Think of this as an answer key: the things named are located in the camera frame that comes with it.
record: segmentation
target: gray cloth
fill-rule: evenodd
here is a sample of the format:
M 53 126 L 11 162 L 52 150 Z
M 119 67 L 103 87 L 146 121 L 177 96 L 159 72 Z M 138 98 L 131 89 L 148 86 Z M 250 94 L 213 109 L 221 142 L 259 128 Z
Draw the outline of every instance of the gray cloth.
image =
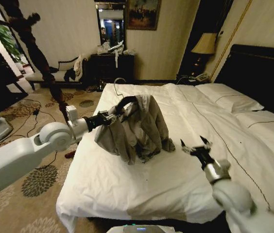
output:
M 175 145 L 168 138 L 168 128 L 161 110 L 151 95 L 136 96 L 124 113 L 109 126 L 100 126 L 95 142 L 111 154 L 121 156 L 128 164 L 134 164 L 136 155 L 147 162 L 161 149 L 174 151 Z M 109 114 L 115 113 L 115 106 Z

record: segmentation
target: framed painting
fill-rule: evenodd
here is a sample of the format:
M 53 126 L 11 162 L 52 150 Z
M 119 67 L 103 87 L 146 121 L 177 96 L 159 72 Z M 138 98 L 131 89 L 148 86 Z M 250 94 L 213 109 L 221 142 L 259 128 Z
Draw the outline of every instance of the framed painting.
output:
M 161 0 L 128 0 L 126 25 L 133 30 L 156 30 Z

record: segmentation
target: table lamp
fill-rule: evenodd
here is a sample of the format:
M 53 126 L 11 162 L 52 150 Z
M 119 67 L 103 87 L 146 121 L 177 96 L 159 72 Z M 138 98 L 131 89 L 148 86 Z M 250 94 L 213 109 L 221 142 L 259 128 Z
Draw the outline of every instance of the table lamp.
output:
M 199 75 L 203 72 L 207 59 L 211 54 L 215 53 L 215 41 L 217 33 L 203 33 L 199 42 L 191 50 L 191 52 L 199 54 L 197 61 L 192 67 L 192 76 Z

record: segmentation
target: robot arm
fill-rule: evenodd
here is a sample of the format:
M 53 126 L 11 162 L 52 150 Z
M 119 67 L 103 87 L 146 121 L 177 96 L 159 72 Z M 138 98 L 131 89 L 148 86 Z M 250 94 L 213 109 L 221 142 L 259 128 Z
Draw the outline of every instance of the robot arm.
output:
M 210 157 L 211 144 L 201 137 L 201 147 L 189 148 L 181 140 L 183 151 L 196 156 L 213 187 L 213 198 L 231 216 L 242 233 L 274 233 L 274 215 L 259 209 L 249 191 L 242 185 L 231 181 L 230 163 L 227 160 L 216 161 Z
M 79 119 L 74 106 L 67 106 L 66 111 L 68 126 L 52 122 L 45 125 L 40 133 L 0 147 L 0 191 L 37 167 L 51 152 L 66 150 L 79 142 L 86 132 L 103 124 L 108 125 L 116 118 L 104 111 Z

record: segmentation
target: bed frame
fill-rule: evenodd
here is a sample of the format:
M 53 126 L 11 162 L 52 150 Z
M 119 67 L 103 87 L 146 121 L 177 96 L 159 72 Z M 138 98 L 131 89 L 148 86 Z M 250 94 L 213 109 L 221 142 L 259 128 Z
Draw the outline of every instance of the bed frame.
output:
M 250 96 L 274 113 L 274 48 L 234 44 L 215 82 Z

